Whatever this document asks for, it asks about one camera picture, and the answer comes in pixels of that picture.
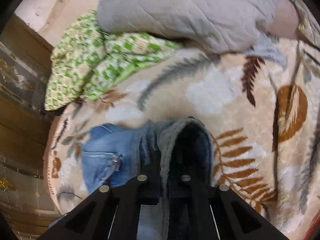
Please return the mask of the wooden wardrobe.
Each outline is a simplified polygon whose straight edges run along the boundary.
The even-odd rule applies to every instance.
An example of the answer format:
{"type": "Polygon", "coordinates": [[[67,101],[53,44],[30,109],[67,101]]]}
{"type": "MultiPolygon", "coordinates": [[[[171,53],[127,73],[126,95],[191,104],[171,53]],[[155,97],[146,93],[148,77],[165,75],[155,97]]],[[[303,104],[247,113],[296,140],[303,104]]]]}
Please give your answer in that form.
{"type": "Polygon", "coordinates": [[[18,239],[36,239],[59,216],[43,171],[54,118],[44,109],[51,52],[16,15],[1,31],[1,214],[18,239]]]}

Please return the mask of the green patterned pillow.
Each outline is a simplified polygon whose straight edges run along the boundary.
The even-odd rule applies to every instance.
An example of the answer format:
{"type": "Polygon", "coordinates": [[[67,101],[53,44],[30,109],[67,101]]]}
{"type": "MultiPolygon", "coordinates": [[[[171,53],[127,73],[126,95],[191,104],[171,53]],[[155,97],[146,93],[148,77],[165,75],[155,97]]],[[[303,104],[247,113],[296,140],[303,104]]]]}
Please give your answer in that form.
{"type": "Polygon", "coordinates": [[[97,100],[135,72],[171,57],[178,42],[148,33],[107,33],[96,12],[79,16],[51,54],[44,108],[58,110],[76,99],[97,100]]]}

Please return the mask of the grey quilted pillow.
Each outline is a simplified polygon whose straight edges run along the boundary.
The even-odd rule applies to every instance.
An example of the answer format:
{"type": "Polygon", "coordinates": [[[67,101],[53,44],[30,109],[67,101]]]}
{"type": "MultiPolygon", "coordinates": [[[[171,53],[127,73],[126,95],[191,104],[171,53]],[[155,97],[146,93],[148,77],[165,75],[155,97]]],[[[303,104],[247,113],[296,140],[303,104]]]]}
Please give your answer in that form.
{"type": "Polygon", "coordinates": [[[100,0],[96,19],[108,33],[146,32],[196,41],[214,54],[253,46],[280,0],[100,0]]]}

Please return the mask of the cream crumpled cloth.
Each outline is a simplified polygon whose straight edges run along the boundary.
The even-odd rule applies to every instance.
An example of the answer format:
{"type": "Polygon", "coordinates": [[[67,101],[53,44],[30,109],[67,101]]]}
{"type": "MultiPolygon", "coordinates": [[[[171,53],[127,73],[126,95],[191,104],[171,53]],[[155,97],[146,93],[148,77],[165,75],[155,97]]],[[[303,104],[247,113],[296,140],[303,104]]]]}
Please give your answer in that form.
{"type": "Polygon", "coordinates": [[[298,34],[319,50],[319,0],[291,0],[298,12],[298,34]]]}

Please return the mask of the beige leaf-print fleece blanket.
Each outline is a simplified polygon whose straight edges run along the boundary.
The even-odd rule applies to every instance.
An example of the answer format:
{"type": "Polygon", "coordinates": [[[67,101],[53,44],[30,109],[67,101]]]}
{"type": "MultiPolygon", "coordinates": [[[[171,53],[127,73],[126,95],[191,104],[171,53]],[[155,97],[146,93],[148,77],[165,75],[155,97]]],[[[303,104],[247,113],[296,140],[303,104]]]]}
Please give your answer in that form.
{"type": "Polygon", "coordinates": [[[212,183],[227,184],[289,239],[309,239],[319,221],[319,49],[287,39],[273,48],[285,66],[184,48],[98,100],[69,104],[46,170],[58,210],[67,213],[88,195],[81,148],[92,127],[193,116],[212,136],[212,183]]]}

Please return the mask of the blue denim jeans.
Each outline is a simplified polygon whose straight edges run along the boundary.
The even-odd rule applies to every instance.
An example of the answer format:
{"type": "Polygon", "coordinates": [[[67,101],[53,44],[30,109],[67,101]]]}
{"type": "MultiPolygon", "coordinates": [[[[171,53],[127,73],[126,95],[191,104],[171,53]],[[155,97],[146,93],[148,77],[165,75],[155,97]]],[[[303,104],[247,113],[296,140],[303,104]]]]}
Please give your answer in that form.
{"type": "Polygon", "coordinates": [[[148,122],[135,129],[114,124],[93,127],[82,147],[81,169],[87,192],[105,181],[119,187],[141,174],[143,167],[159,158],[163,194],[157,206],[140,213],[138,239],[191,239],[187,208],[169,210],[168,180],[175,172],[211,184],[213,142],[199,120],[148,122]]]}

